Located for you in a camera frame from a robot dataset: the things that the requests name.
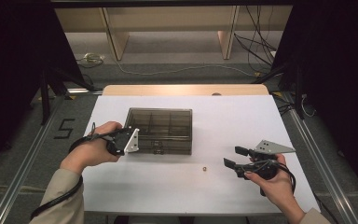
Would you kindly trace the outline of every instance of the white table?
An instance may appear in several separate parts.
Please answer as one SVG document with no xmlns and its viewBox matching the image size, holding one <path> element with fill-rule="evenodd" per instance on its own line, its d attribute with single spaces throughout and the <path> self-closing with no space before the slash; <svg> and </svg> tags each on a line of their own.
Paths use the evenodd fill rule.
<svg viewBox="0 0 358 224">
<path fill-rule="evenodd" d="M 193 109 L 193 153 L 127 154 L 117 163 L 87 168 L 86 211 L 148 216 L 280 213 L 260 196 L 256 184 L 237 178 L 223 164 L 223 158 L 249 163 L 234 152 L 235 146 L 253 148 L 262 139 L 292 146 L 271 96 L 100 96 L 85 134 L 92 122 L 124 124 L 130 107 Z M 296 153 L 285 157 L 296 177 L 300 206 L 305 211 L 319 209 Z"/>
</svg>

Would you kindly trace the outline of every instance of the tinted plastic container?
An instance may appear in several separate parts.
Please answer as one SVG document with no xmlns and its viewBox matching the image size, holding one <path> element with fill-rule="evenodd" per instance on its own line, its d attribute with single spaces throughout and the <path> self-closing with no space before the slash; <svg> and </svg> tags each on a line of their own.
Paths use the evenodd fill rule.
<svg viewBox="0 0 358 224">
<path fill-rule="evenodd" d="M 130 108 L 126 127 L 138 128 L 138 153 L 191 155 L 192 110 Z"/>
</svg>

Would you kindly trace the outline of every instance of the sleeve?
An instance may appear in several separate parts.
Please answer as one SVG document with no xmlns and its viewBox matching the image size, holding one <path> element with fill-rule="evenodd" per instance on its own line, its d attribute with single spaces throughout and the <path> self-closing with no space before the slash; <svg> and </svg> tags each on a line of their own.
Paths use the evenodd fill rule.
<svg viewBox="0 0 358 224">
<path fill-rule="evenodd" d="M 40 205 L 48 203 L 72 189 L 78 182 L 79 177 L 80 175 L 69 170 L 57 170 L 48 184 Z M 34 217 L 30 223 L 83 223 L 83 188 L 84 186 L 82 185 L 74 196 L 42 212 L 39 216 Z"/>
<path fill-rule="evenodd" d="M 329 224 L 330 222 L 322 216 L 316 209 L 312 208 L 309 212 L 303 217 L 300 224 Z"/>
</svg>

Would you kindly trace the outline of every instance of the metal bracket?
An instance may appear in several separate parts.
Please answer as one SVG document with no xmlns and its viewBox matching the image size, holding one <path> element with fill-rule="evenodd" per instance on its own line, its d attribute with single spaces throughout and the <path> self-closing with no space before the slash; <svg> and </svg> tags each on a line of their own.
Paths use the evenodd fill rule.
<svg viewBox="0 0 358 224">
<path fill-rule="evenodd" d="M 262 140 L 255 148 L 255 152 L 274 155 L 279 153 L 296 152 L 292 147 L 286 147 L 267 140 Z"/>
<path fill-rule="evenodd" d="M 139 144 L 138 144 L 138 132 L 139 129 L 134 129 L 133 133 L 130 137 L 129 142 L 127 143 L 127 145 L 124 147 L 124 152 L 134 152 L 134 151 L 138 151 L 139 150 Z"/>
</svg>

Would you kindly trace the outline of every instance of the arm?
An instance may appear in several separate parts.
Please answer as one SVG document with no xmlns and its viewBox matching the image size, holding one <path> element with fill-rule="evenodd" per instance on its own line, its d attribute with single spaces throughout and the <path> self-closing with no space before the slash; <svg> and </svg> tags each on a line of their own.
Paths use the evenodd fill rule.
<svg viewBox="0 0 358 224">
<path fill-rule="evenodd" d="M 286 164 L 286 160 L 282 154 L 277 155 L 277 161 Z M 309 216 L 305 214 L 298 205 L 292 192 L 290 176 L 285 171 L 278 170 L 277 175 L 270 180 L 265 180 L 255 173 L 246 173 L 245 175 L 260 186 L 266 193 L 268 199 L 284 213 L 289 223 L 309 223 L 303 222 L 303 220 L 315 217 L 316 214 L 314 212 Z M 329 223 L 322 215 L 320 216 L 325 222 L 315 222 L 315 220 L 313 220 L 311 223 Z"/>
<path fill-rule="evenodd" d="M 110 121 L 96 128 L 95 132 L 108 133 L 119 128 L 121 124 Z M 95 139 L 76 147 L 61 162 L 60 169 L 51 178 L 41 204 L 50 202 L 72 189 L 86 167 L 115 162 L 118 158 L 106 150 L 106 141 L 103 139 Z M 73 197 L 34 217 L 31 223 L 83 223 L 83 219 L 82 186 Z"/>
</svg>

